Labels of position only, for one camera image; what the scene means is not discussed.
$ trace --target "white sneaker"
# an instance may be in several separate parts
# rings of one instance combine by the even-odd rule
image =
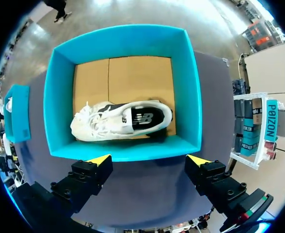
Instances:
[[[125,104],[102,102],[88,105],[75,114],[71,133],[86,142],[126,139],[166,128],[172,121],[171,109],[158,100]]]
[[[62,18],[54,20],[54,23],[56,23],[56,24],[62,24],[63,22],[64,22],[64,20]]]
[[[71,14],[72,14],[71,11],[68,12],[68,13],[66,13],[66,14],[63,16],[63,19],[64,19],[64,20],[67,19]]]

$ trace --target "shoe box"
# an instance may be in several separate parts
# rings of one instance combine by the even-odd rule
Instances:
[[[176,135],[174,85],[171,59],[157,56],[129,56],[76,65],[73,86],[73,114],[88,101],[115,104],[159,100],[173,111],[168,135]],[[147,135],[134,137],[148,138]]]
[[[173,111],[168,137],[78,141],[74,114],[88,101],[160,100]],[[114,162],[161,159],[200,151],[202,100],[199,70],[187,32],[163,25],[121,25],[89,32],[52,51],[44,89],[50,154]]]
[[[257,151],[261,133],[261,99],[235,100],[234,151],[251,156]]]

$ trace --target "black pants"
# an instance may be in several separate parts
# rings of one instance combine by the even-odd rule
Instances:
[[[66,2],[64,0],[50,0],[46,3],[46,5],[58,11],[55,19],[60,19],[61,17],[65,16]]]

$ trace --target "small teal box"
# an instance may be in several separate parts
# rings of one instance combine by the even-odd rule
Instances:
[[[30,87],[14,84],[5,96],[6,106],[12,97],[12,113],[4,109],[5,133],[13,143],[23,142],[31,138],[29,122]]]
[[[124,56],[170,57],[174,79],[176,134],[86,143],[71,134],[75,66]],[[160,159],[198,152],[202,100],[194,52],[187,32],[162,25],[124,25],[80,35],[54,48],[44,89],[44,122],[52,156],[89,160],[111,154],[114,162]]]
[[[245,156],[251,156],[258,150],[260,137],[246,138],[243,137],[240,153]]]
[[[261,125],[255,125],[253,119],[244,119],[243,137],[255,138],[260,136]]]

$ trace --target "cardboard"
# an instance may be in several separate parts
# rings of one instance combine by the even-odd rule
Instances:
[[[262,123],[262,102],[260,98],[253,99],[253,123],[256,125]]]
[[[110,59],[109,101],[119,104],[141,100],[159,100],[169,106],[173,111],[173,120],[167,127],[167,133],[176,135],[171,59],[156,56]]]
[[[75,67],[73,114],[89,105],[108,101],[109,59],[87,62]]]

